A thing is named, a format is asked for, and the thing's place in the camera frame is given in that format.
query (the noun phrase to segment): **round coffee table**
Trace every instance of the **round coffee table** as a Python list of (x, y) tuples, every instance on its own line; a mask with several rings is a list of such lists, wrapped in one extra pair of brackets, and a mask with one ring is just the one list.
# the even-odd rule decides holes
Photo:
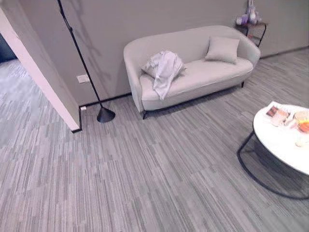
[[(307, 108), (294, 106), (294, 105), (283, 105), (284, 108), (292, 111), (309, 111)], [(309, 196), (306, 197), (295, 197), (290, 196), (284, 193), (280, 193), (279, 191), (267, 186), (262, 181), (260, 181), (245, 165), (243, 162), (240, 152), (245, 147), (245, 145), (249, 142), (252, 136), (255, 134), (257, 139), (261, 142), (261, 144), (276, 158), (281, 160), (283, 163), (292, 167), (293, 169), (305, 174), (309, 175), (309, 146), (305, 147), (297, 147), (295, 145), (296, 141), (300, 136), (309, 136), (309, 134), (301, 133), (297, 129), (287, 129), (285, 127), (275, 127), (270, 123), (270, 118), (266, 116), (267, 111), (270, 107), (265, 107), (261, 109), (254, 116), (253, 119), (253, 131), (250, 135), (245, 139), (240, 148), (237, 151), (237, 156), (240, 164), (243, 169), (247, 172), (247, 174), (255, 180), (258, 184), (265, 187), (266, 189), (280, 195), (283, 197), (304, 200), (309, 199)]]

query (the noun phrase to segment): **striped carpet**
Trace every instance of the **striped carpet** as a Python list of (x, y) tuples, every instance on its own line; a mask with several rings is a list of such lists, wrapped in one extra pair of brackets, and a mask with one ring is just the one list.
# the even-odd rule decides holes
[[(72, 134), (18, 60), (0, 64), (0, 230), (308, 232), (309, 201), (259, 186), (236, 155), (260, 108), (309, 106), (308, 71), (308, 49), (266, 58), (244, 88), (146, 120), (128, 96), (106, 104), (116, 112), (107, 124), (88, 107)], [(256, 175), (309, 194), (308, 176), (256, 147), (244, 151)]]

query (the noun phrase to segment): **loveseat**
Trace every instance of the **loveseat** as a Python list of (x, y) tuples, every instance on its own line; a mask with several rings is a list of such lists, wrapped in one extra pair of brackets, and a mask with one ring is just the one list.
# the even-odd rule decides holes
[[(239, 39), (236, 64), (205, 61), (210, 36)], [(187, 69), (176, 78), (164, 100), (153, 90), (154, 79), (141, 67), (151, 55), (170, 50)], [(226, 26), (207, 26), (136, 39), (124, 48), (124, 60), (134, 103), (139, 112), (166, 108), (238, 84), (251, 75), (260, 50), (239, 31)]]

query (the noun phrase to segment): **floor lamp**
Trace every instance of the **floor lamp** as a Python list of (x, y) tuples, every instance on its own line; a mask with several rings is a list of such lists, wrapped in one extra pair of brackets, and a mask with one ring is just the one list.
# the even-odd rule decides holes
[(57, 1), (58, 1), (58, 4), (59, 4), (60, 13), (61, 13), (61, 15), (62, 15), (62, 18), (63, 18), (64, 22), (66, 23), (67, 28), (68, 28), (68, 30), (69, 30), (69, 32), (70, 32), (70, 34), (71, 34), (71, 37), (72, 37), (72, 39), (73, 39), (73, 41), (74, 41), (74, 44), (75, 44), (75, 47), (76, 47), (77, 52), (78, 52), (78, 54), (79, 54), (79, 57), (81, 58), (82, 63), (83, 63), (83, 66), (84, 66), (84, 68), (85, 68), (85, 70), (86, 70), (86, 73), (87, 73), (87, 75), (88, 75), (88, 77), (89, 77), (91, 86), (92, 86), (92, 88), (93, 88), (93, 90), (94, 90), (94, 92), (95, 92), (95, 94), (96, 94), (96, 97), (97, 97), (97, 99), (98, 99), (98, 101), (99, 101), (99, 104), (100, 104), (100, 106), (101, 106), (100, 112), (98, 113), (97, 120), (98, 120), (99, 122), (101, 122), (101, 123), (109, 122), (109, 121), (111, 121), (111, 120), (114, 119), (114, 117), (115, 117), (115, 112), (113, 112), (113, 111), (111, 111), (111, 110), (106, 109), (105, 107), (103, 107), (102, 102), (101, 102), (101, 100), (100, 100), (100, 97), (98, 96), (97, 90), (96, 90), (96, 88), (95, 88), (95, 85), (93, 84), (93, 81), (92, 81), (92, 79), (91, 79), (91, 76), (90, 76), (90, 73), (89, 73), (88, 68), (87, 68), (87, 66), (86, 66), (86, 63), (85, 63), (85, 61), (84, 61), (84, 58), (83, 58), (83, 56), (82, 56), (81, 50), (79, 49), (79, 46), (78, 46), (78, 44), (77, 44), (77, 42), (76, 42), (76, 39), (75, 39), (75, 36), (74, 36), (74, 33), (73, 33), (73, 28), (72, 28), (72, 27), (69, 25), (69, 23), (68, 23), (68, 20), (67, 20), (65, 14), (64, 14), (64, 11), (63, 11), (63, 8), (62, 8), (61, 1), (60, 1), (60, 0), (57, 0)]

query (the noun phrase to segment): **wall socket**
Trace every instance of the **wall socket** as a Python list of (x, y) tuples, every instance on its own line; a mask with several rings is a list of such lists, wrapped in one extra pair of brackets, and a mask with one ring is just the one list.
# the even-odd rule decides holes
[(89, 77), (87, 74), (76, 76), (79, 83), (89, 82)]

